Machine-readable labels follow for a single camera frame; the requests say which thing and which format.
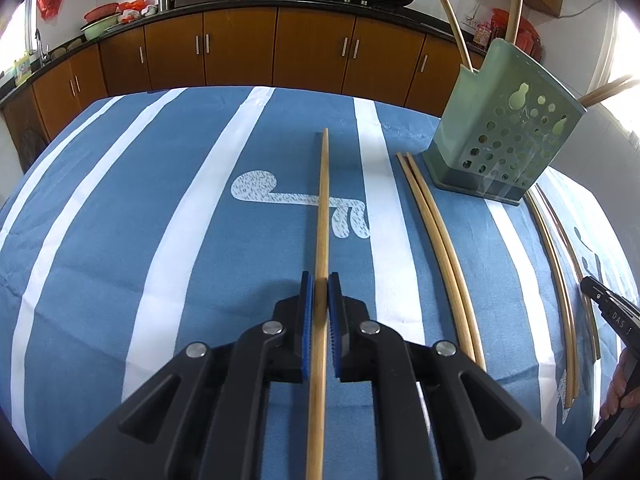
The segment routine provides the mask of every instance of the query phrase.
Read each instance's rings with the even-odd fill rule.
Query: wooden stick
[[[309,414],[306,433],[306,480],[322,480],[324,400],[326,391],[326,302],[329,277],[329,130],[322,132],[320,196],[316,238],[316,284],[311,332]]]
[[[593,101],[594,98],[598,97],[604,92],[608,92],[612,88],[616,88],[617,86],[620,86],[623,83],[626,83],[632,77],[633,77],[632,74],[625,74],[622,77],[619,77],[618,79],[616,79],[615,81],[611,81],[610,83],[606,83],[602,86],[599,86],[593,92],[590,92],[587,95],[582,96],[580,99],[578,99],[578,102],[586,108],[586,106],[583,103],[588,104],[589,102]]]
[[[522,3],[524,0],[511,0],[509,8],[509,21],[507,24],[507,34],[504,39],[509,43],[516,44],[518,28],[520,27],[520,16],[522,15]]]
[[[449,259],[449,263],[451,264],[451,267],[453,269],[456,285],[458,286],[460,298],[462,299],[462,307],[465,309],[466,323],[469,326],[471,342],[474,346],[476,364],[481,367],[482,370],[486,371],[486,362],[484,360],[484,351],[482,350],[482,340],[480,339],[480,331],[478,330],[476,313],[474,312],[474,306],[471,303],[471,296],[469,295],[469,289],[466,286],[465,275],[462,273],[462,267],[460,267],[460,261],[458,260],[458,255],[456,254],[456,250],[453,247],[451,237],[449,236],[449,231],[447,229],[447,226],[444,224],[444,220],[442,219],[442,215],[440,214],[438,205],[436,204],[435,200],[433,199],[433,195],[429,190],[429,186],[427,186],[427,183],[425,182],[424,177],[422,176],[422,173],[420,172],[418,165],[415,163],[415,160],[411,153],[407,153],[406,158],[409,160],[409,166],[414,172],[414,177],[418,182],[418,187],[420,188],[422,196],[424,197],[431,215],[436,222],[436,227],[444,243],[444,248],[447,251],[447,258]]]
[[[471,58],[469,57],[469,51],[466,49],[466,43],[462,38],[462,31],[460,30],[458,19],[453,12],[453,7],[451,7],[451,2],[449,0],[440,0],[440,3],[442,4],[442,7],[444,7],[444,12],[446,13],[447,19],[449,20],[449,25],[451,25],[453,37],[456,38],[456,44],[458,45],[458,50],[460,51],[462,64],[469,70],[473,70],[473,66],[471,65]]]
[[[582,281],[584,275],[582,273],[582,268],[580,267],[580,263],[578,263],[578,257],[575,254],[574,247],[571,245],[571,241],[569,240],[569,237],[567,236],[566,231],[564,230],[564,226],[562,225],[562,222],[558,218],[558,214],[556,213],[556,210],[551,205],[551,202],[549,202],[549,199],[546,197],[545,192],[542,191],[540,184],[536,184],[536,190],[540,194],[540,197],[542,198],[542,202],[545,203],[546,209],[549,211],[549,214],[556,226],[556,230],[560,235],[560,239],[562,240],[562,243],[564,244],[567,252],[569,253],[569,258],[571,259],[571,263],[574,266],[575,275],[577,276],[577,279],[578,279],[578,288],[579,288],[579,282]],[[587,315],[587,320],[589,322],[589,329],[590,329],[589,336],[591,339],[591,356],[593,358],[593,362],[596,362],[598,359],[600,359],[600,356],[601,356],[600,337],[598,335],[598,325],[596,324],[596,317],[593,314],[593,307],[591,306],[591,300],[587,297],[586,294],[583,294],[581,292],[580,292],[580,297],[582,298],[584,311]]]
[[[471,360],[475,361],[476,355],[474,353],[474,345],[469,332],[469,325],[466,323],[465,308],[462,305],[462,298],[460,297],[460,291],[456,284],[456,277],[453,273],[449,258],[447,257],[447,251],[444,248],[442,237],[440,236],[436,222],[433,219],[433,215],[424,200],[424,196],[418,187],[418,183],[415,181],[414,175],[409,169],[409,166],[401,153],[398,153],[398,160],[402,166],[402,171],[404,171],[404,176],[409,182],[411,191],[414,194],[415,201],[417,202],[418,209],[420,210],[420,216],[422,216],[422,221],[424,222],[429,238],[431,239],[433,251],[436,254],[436,260],[438,261],[438,266],[442,273],[442,279],[444,280],[444,286],[447,289],[449,303],[451,304],[453,323],[456,327],[456,333],[458,334],[460,349]]]
[[[585,108],[590,108],[592,106],[595,106],[598,103],[606,101],[607,99],[609,99],[610,97],[613,97],[614,95],[618,95],[621,92],[624,92],[625,90],[629,90],[634,86],[638,86],[638,84],[640,84],[640,79],[633,79],[632,81],[629,81],[622,85],[618,85],[615,88],[612,88],[606,92],[602,92],[601,94],[598,94],[596,97],[590,99],[590,101],[586,103],[583,103],[580,101],[580,104]]]
[[[578,396],[578,370],[577,358],[578,350],[575,340],[575,323],[574,313],[571,310],[569,296],[566,291],[566,283],[560,269],[560,262],[556,254],[556,248],[553,245],[551,234],[546,227],[545,221],[540,213],[540,208],[536,203],[533,193],[527,191],[524,194],[525,202],[529,207],[529,211],[534,218],[542,245],[545,248],[546,257],[549,260],[551,273],[556,284],[556,292],[560,303],[560,314],[562,317],[562,326],[564,331],[564,353],[566,355],[566,391],[564,394],[564,407],[570,408],[574,404],[574,399]]]

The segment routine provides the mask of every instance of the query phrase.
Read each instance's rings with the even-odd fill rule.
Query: blue striped tablecloth
[[[0,210],[0,406],[36,459],[53,473],[176,351],[194,340],[234,341],[297,293],[302,270],[314,266],[324,127],[330,270],[344,293],[407,340],[455,340],[442,277],[394,155],[427,148],[437,123],[372,101],[271,88],[174,89],[85,110]],[[539,183],[583,271],[637,301],[591,193],[551,169]],[[580,397],[563,410],[558,301],[529,211],[432,191],[465,273],[488,373],[583,458],[619,340],[597,315],[602,360],[591,364],[576,278],[561,252],[580,352]],[[302,478],[305,435],[305,387],[273,385],[263,479]],[[329,378],[325,452],[326,478],[377,478],[368,384]]]

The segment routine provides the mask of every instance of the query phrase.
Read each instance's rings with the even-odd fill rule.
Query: black countertop
[[[207,10],[237,9],[241,7],[296,7],[299,9],[317,9],[331,12],[342,12],[345,14],[353,14],[354,16],[362,16],[364,18],[372,18],[374,20],[379,20],[380,22],[392,23],[411,30],[423,32],[425,34],[431,34],[432,36],[437,36],[453,43],[456,41],[448,22],[444,22],[443,20],[423,12],[418,12],[417,10],[407,9],[406,7],[393,8],[372,6],[370,0],[350,0],[350,2],[346,2],[345,0],[220,0],[217,2],[209,2],[206,4],[197,4],[167,10],[165,12],[149,16],[148,18],[142,18],[135,22],[117,27],[115,30],[103,34],[94,40],[85,41],[83,44],[75,47],[66,54],[47,63],[44,67],[34,72],[25,83],[4,95],[4,97],[0,99],[0,107],[2,107],[4,102],[18,95],[23,88],[28,86],[28,84],[36,81],[37,78],[62,63],[65,59],[68,59],[73,54],[80,52],[82,49],[106,40],[111,36],[115,36],[116,34],[125,32],[132,28],[142,27],[143,25],[158,22],[160,20],[184,16],[185,14],[206,12]],[[469,51],[480,54],[481,56],[486,54],[484,50],[472,43],[473,36],[471,33],[463,31],[462,35]]]

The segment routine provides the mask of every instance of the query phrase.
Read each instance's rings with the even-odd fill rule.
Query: metal screw head
[[[262,326],[262,331],[268,335],[276,335],[282,332],[282,323],[279,321],[267,321]]]
[[[363,321],[360,324],[360,331],[363,334],[374,335],[380,332],[380,325],[375,321]]]
[[[207,347],[202,343],[191,343],[186,349],[186,354],[193,358],[202,357],[206,353]]]
[[[449,341],[438,341],[436,343],[436,352],[444,357],[451,357],[456,353],[456,346]]]

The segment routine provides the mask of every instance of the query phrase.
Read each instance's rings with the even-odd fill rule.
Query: human hand
[[[600,408],[600,417],[603,420],[615,415],[618,408],[636,408],[640,406],[640,388],[636,388],[623,398],[626,390],[624,369],[630,358],[632,358],[631,352],[625,348],[620,354],[620,361],[616,366],[616,371],[613,373],[613,379],[607,391],[607,399]]]

